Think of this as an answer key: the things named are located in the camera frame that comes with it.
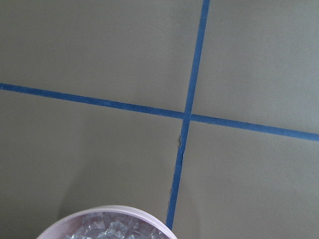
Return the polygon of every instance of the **ice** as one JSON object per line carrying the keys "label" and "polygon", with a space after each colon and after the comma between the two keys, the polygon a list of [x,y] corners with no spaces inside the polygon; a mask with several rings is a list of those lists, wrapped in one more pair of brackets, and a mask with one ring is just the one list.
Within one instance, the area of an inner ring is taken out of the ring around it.
{"label": "ice", "polygon": [[93,213],[82,218],[82,225],[65,239],[168,239],[160,230],[130,215]]}

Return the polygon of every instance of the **plastic bucket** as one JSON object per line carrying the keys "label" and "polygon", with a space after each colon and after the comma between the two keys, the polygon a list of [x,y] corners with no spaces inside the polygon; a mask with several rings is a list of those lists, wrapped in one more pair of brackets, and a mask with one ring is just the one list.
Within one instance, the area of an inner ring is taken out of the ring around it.
{"label": "plastic bucket", "polygon": [[101,206],[71,214],[47,228],[37,239],[64,239],[66,234],[72,234],[81,226],[82,217],[90,213],[122,213],[136,217],[162,231],[169,239],[177,239],[173,232],[160,220],[142,210],[127,206]]}

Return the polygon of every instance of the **blue painter's tape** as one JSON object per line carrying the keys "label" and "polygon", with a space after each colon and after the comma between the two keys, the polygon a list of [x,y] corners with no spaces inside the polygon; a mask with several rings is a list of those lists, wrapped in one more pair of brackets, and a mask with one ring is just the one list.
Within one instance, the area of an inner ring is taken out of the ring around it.
{"label": "blue painter's tape", "polygon": [[266,126],[261,124],[254,124],[254,123],[245,123],[235,120],[229,120],[229,119],[220,119],[220,118],[214,118],[209,116],[200,116],[200,115],[192,115],[191,116],[192,121],[196,122],[202,122],[202,123],[210,123],[210,124],[217,124],[232,128],[241,128],[246,130],[252,130],[262,133],[271,133],[271,134],[277,134],[282,136],[288,136],[288,137],[294,137],[294,138],[302,138],[312,141],[319,141],[319,134],[316,133],[308,133],[308,132],[302,132],[292,129],[285,129],[285,128],[277,128],[272,126]]}
{"label": "blue painter's tape", "polygon": [[97,99],[92,97],[78,96],[78,95],[60,93],[55,91],[40,90],[40,89],[24,87],[24,86],[9,85],[4,83],[0,83],[0,89],[6,90],[6,91],[36,95],[36,96],[61,99],[66,101],[80,102],[80,103],[96,105],[96,106],[105,106],[105,107],[116,108],[121,110],[128,110],[128,111],[135,111],[135,112],[141,112],[141,113],[158,115],[158,116],[177,118],[177,119],[182,119],[184,116],[183,112],[170,111],[170,110],[164,110],[164,109],[147,107],[147,106],[139,106],[139,105],[121,103],[116,101],[102,100],[102,99]]}
{"label": "blue painter's tape", "polygon": [[166,218],[166,226],[170,229],[173,227],[175,209],[176,209],[176,202],[177,202],[177,195],[180,183],[180,176],[182,171],[182,163],[183,157],[185,152],[185,146],[187,142],[187,135],[191,117],[191,110],[193,107],[194,95],[195,95],[195,88],[197,82],[197,75],[200,63],[200,57],[203,47],[204,35],[205,35],[205,28],[208,16],[208,8],[209,8],[209,0],[204,0],[201,9],[200,21],[199,21],[199,28],[197,33],[197,40],[195,45],[195,52],[193,58],[192,69],[190,73],[189,79],[189,86],[185,104],[185,111],[184,111],[184,118],[183,124],[180,132],[180,146],[177,151],[176,157],[176,164],[175,164],[175,171],[173,176],[173,183],[170,193],[168,211],[167,211],[167,218]]}

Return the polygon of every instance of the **ice cubes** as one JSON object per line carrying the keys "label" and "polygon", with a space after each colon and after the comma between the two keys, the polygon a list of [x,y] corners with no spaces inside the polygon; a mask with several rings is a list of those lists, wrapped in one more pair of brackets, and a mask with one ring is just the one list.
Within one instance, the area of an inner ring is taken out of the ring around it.
{"label": "ice cubes", "polygon": [[65,239],[168,239],[152,225],[121,213],[92,213],[83,216],[82,225]]}

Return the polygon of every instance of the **gray surface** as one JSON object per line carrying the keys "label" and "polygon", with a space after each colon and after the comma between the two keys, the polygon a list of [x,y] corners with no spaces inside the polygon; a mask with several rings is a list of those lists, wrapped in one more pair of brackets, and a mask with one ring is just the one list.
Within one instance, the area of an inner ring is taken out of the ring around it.
{"label": "gray surface", "polygon": [[319,133],[319,1],[213,0],[195,114]]}
{"label": "gray surface", "polygon": [[192,122],[173,232],[317,239],[319,142]]}
{"label": "gray surface", "polygon": [[181,120],[0,91],[0,238],[127,205],[163,222]]}
{"label": "gray surface", "polygon": [[183,111],[200,7],[1,1],[1,82]]}

